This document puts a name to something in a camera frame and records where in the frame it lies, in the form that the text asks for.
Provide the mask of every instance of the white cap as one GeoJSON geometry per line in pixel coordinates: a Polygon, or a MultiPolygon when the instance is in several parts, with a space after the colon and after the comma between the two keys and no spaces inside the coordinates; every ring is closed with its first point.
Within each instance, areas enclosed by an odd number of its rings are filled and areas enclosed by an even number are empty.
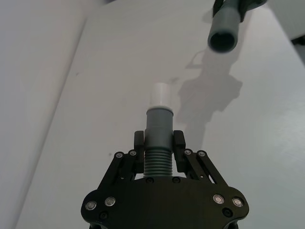
{"type": "Polygon", "coordinates": [[[165,107],[171,109],[171,89],[166,83],[155,83],[151,93],[149,109],[154,107],[165,107]]]}

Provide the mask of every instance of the gray cylinder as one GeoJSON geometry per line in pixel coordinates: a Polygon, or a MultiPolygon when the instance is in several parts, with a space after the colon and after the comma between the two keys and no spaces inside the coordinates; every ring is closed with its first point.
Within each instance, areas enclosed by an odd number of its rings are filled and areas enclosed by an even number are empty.
{"type": "Polygon", "coordinates": [[[215,52],[229,52],[237,45],[241,20],[238,3],[239,0],[226,0],[213,18],[208,45],[215,52]]]}
{"type": "Polygon", "coordinates": [[[145,130],[144,177],[171,176],[173,112],[165,107],[147,111],[145,130]]]}

